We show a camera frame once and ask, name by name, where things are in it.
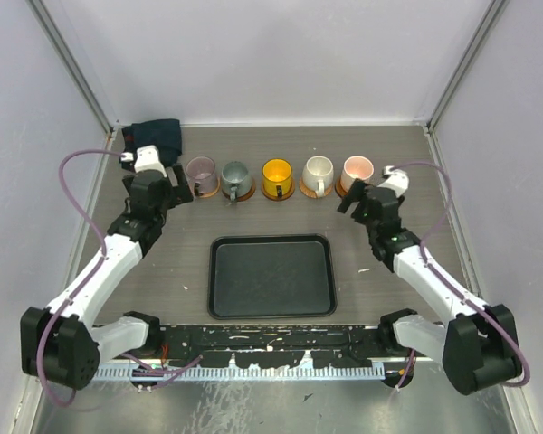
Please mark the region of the brown wooden saucer coaster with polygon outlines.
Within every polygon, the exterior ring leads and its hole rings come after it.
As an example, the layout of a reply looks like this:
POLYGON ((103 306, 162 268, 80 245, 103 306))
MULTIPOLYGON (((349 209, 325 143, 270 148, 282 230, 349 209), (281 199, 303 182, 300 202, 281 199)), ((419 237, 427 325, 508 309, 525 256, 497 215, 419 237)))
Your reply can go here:
POLYGON ((342 186, 340 177, 335 182, 335 190, 336 190, 337 195, 340 198, 344 198, 348 194, 348 191, 342 186))
POLYGON ((289 198, 291 198, 295 192, 295 185, 293 184, 288 192, 284 192, 281 197, 274 196, 273 194, 268 193, 264 186, 261 187, 262 194, 269 200, 275 201, 275 202, 281 202, 285 201, 289 198))
POLYGON ((230 194, 228 194, 227 192, 225 192, 225 191, 223 191, 223 190, 222 190, 222 193, 223 193, 223 195, 224 195, 227 199, 229 199, 231 202, 244 202, 244 201, 248 200, 249 198, 251 198, 251 197, 254 195, 254 193, 255 193, 255 191, 256 191, 256 186, 257 186, 256 181, 255 181, 255 179, 252 177, 252 185, 251 185, 251 188, 250 188, 250 190, 249 190, 246 194, 244 194, 244 195, 242 195, 242 196, 238 196, 238 197, 236 197, 234 200, 232 200, 230 194))

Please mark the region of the pink ceramic mug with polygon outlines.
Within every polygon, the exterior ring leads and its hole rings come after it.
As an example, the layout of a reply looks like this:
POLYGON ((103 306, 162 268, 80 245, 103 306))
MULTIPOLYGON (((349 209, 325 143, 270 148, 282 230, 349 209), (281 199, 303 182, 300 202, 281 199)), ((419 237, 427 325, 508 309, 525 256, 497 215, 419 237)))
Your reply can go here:
POLYGON ((351 156, 344 162, 340 185, 347 191, 357 179, 368 182, 374 171, 374 166, 368 158, 351 156))

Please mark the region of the lilac ceramic mug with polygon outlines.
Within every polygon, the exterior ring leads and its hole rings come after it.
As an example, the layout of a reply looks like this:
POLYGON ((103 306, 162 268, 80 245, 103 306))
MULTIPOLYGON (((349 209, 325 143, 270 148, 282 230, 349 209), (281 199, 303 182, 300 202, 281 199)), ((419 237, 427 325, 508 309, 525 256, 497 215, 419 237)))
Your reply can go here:
POLYGON ((202 191, 205 193, 213 191, 217 185, 218 175, 215 162, 207 156, 191 159, 186 165, 186 175, 192 192, 195 182, 203 185, 202 191))

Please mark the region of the woven rattan coaster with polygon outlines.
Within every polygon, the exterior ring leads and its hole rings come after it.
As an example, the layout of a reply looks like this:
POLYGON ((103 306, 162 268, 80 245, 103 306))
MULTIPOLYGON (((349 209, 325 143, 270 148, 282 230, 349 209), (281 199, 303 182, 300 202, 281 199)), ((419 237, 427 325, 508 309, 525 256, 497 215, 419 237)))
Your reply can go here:
POLYGON ((197 198, 209 198, 215 196, 221 189, 221 180, 220 178, 217 178, 217 185, 215 189, 209 193, 205 193, 202 191, 203 185, 201 183, 195 182, 193 186, 193 193, 194 196, 197 198))
POLYGON ((327 197, 328 195, 331 194, 331 192, 333 191, 333 185, 331 184, 324 192, 324 195, 321 197, 321 196, 317 196, 316 193, 312 190, 310 190, 304 183, 303 179, 301 178, 299 180, 299 188, 301 190, 301 192, 311 198, 311 199, 321 199, 322 197, 327 197))

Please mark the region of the cream ceramic mug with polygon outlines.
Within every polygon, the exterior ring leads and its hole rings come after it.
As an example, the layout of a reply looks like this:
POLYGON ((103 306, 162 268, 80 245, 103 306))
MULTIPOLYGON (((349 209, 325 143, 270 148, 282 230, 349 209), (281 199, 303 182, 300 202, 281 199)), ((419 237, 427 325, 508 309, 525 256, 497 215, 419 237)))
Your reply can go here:
POLYGON ((310 191, 314 198, 329 194, 334 181, 334 166, 325 156, 312 156, 306 162, 301 177, 301 185, 310 191))

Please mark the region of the grey ceramic mug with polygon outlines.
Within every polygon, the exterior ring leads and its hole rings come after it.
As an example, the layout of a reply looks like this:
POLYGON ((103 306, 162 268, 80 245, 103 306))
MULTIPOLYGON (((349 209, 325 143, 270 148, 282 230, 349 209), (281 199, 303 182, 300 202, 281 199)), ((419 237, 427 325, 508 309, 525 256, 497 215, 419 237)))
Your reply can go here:
POLYGON ((227 163, 222 170, 222 190, 231 202, 248 194, 252 189, 252 176, 247 166, 239 161, 227 163))

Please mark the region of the yellow ceramic mug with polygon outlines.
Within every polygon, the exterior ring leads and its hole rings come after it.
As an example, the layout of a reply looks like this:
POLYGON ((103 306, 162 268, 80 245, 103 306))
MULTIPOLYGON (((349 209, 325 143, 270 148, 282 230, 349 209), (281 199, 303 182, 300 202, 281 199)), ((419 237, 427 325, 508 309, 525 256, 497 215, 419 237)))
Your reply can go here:
POLYGON ((281 197, 293 184, 293 170, 287 160, 273 158, 263 165, 262 186, 268 193, 281 197))

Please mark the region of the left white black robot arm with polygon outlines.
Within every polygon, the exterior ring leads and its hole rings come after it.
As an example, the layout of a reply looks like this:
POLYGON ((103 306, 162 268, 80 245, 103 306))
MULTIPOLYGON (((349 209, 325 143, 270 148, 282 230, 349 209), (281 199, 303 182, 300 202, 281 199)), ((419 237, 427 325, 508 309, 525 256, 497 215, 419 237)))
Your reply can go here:
POLYGON ((194 196, 181 165, 176 184, 154 169, 127 175, 123 212, 109 226, 104 246, 81 274, 43 309, 28 308, 20 321, 24 373, 81 390, 100 364, 135 351, 152 358, 164 345, 157 317, 136 311, 96 327, 94 322, 120 281, 148 254, 162 234, 167 212, 194 196))

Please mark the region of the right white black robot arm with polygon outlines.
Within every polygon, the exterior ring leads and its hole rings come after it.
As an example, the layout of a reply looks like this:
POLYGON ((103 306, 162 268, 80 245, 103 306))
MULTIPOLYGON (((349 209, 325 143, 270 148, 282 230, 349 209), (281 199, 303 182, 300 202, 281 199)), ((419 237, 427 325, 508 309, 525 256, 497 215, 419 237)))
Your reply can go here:
POLYGON ((338 207, 341 213, 356 207, 351 217, 366 228, 375 258, 409 284, 441 321, 432 323, 411 309, 382 316, 380 348, 391 356, 411 349, 429 357, 462 395, 519 377, 524 369, 512 312, 460 285, 403 227, 399 208, 405 189, 390 179, 379 186, 357 179, 338 207))

